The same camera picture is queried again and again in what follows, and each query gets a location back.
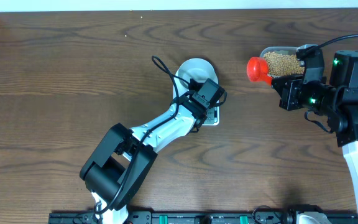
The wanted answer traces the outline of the red measuring scoop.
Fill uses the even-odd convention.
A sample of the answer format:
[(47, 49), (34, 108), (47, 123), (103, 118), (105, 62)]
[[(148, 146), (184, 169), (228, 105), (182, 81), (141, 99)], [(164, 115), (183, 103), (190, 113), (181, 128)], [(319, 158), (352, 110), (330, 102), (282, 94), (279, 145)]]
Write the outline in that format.
[(272, 84), (273, 78), (269, 76), (269, 65), (264, 58), (252, 57), (247, 63), (247, 76), (250, 82), (264, 82)]

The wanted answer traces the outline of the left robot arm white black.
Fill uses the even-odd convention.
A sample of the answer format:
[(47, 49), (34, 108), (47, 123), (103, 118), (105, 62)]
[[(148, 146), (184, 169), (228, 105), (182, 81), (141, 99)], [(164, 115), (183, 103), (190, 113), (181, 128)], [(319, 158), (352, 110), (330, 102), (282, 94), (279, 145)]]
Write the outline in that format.
[(169, 109), (146, 124), (126, 128), (112, 126), (80, 170), (80, 178), (95, 199), (96, 223), (124, 223), (127, 204), (149, 173), (158, 152), (177, 138), (196, 133), (208, 110), (221, 106), (225, 89), (212, 79), (191, 80), (188, 90), (175, 97)]

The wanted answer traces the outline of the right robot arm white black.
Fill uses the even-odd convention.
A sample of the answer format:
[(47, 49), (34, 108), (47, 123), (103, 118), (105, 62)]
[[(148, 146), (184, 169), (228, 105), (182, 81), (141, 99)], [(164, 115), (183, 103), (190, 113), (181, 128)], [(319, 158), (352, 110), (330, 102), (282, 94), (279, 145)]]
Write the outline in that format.
[(322, 51), (304, 59), (302, 75), (272, 80), (285, 110), (306, 109), (326, 116), (327, 133), (335, 133), (352, 178), (358, 214), (358, 50), (339, 50), (334, 54), (330, 79), (323, 76)]

